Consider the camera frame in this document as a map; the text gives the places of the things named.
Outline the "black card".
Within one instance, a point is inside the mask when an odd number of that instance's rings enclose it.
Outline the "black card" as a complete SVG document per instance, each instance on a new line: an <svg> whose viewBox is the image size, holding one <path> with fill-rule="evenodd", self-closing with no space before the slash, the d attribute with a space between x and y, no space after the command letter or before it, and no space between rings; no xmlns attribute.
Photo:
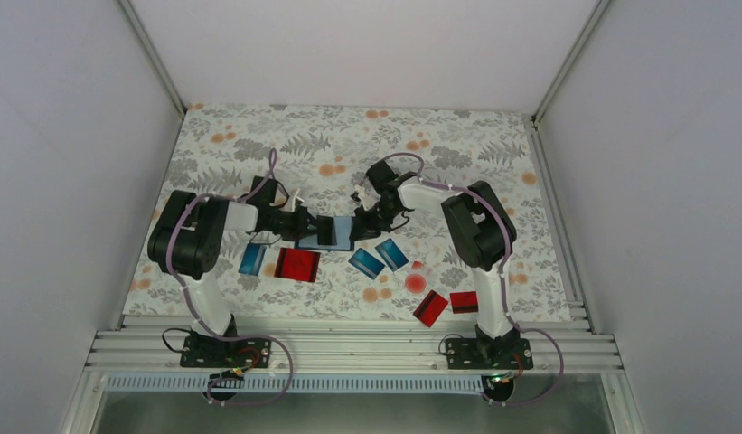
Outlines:
<svg viewBox="0 0 742 434"><path fill-rule="evenodd" d="M328 216L316 217L317 242L321 246L334 246L337 244L334 218Z"/></svg>

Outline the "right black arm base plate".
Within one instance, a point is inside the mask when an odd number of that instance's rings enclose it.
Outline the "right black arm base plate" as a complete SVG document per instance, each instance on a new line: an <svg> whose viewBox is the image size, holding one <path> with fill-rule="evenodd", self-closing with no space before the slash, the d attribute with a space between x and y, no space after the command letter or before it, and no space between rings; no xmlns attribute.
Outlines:
<svg viewBox="0 0 742 434"><path fill-rule="evenodd" d="M441 350L450 370L530 370L530 342L521 337L448 337Z"/></svg>

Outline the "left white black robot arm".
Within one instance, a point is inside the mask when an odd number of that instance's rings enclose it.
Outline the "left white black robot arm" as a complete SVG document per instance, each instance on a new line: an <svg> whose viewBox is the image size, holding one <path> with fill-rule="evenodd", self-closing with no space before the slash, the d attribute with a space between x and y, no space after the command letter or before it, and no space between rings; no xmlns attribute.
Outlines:
<svg viewBox="0 0 742 434"><path fill-rule="evenodd" d="M191 331L207 336L202 352L215 365L232 363L240 345L214 274L224 233L265 231L299 241L325 227L295 196L276 204L282 191L279 181L263 176L256 176L251 191L238 201L175 190L147 240L148 258L179 283L193 317Z"/></svg>

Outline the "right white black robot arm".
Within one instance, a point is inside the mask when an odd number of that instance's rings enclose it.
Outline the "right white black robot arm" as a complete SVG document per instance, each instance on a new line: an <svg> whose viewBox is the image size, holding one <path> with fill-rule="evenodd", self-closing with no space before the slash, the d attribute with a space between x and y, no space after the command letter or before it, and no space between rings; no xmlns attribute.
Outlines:
<svg viewBox="0 0 742 434"><path fill-rule="evenodd" d="M505 273L516 230L492 187L484 181L468 187L440 184L415 172L399 175L380 160L366 171L353 199L361 204L354 212L353 241L392 232L392 223L404 212L444 219L458 257L474 275L478 359L489 368L509 360L520 339L509 313Z"/></svg>

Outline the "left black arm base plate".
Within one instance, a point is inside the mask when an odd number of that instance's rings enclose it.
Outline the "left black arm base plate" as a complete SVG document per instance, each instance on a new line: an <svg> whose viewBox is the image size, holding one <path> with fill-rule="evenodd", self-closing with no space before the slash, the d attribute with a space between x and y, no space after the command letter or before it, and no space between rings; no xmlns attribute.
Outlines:
<svg viewBox="0 0 742 434"><path fill-rule="evenodd" d="M185 338L179 364L183 368L267 368L272 341L253 338L222 342L205 335Z"/></svg>

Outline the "dark blue card holder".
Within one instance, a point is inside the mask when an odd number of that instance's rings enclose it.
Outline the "dark blue card holder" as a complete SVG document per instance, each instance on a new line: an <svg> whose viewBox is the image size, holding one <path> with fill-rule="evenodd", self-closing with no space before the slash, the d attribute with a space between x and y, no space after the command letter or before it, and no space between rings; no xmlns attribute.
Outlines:
<svg viewBox="0 0 742 434"><path fill-rule="evenodd" d="M352 224L351 216L318 216L315 231L296 241L295 247L300 250L352 251Z"/></svg>

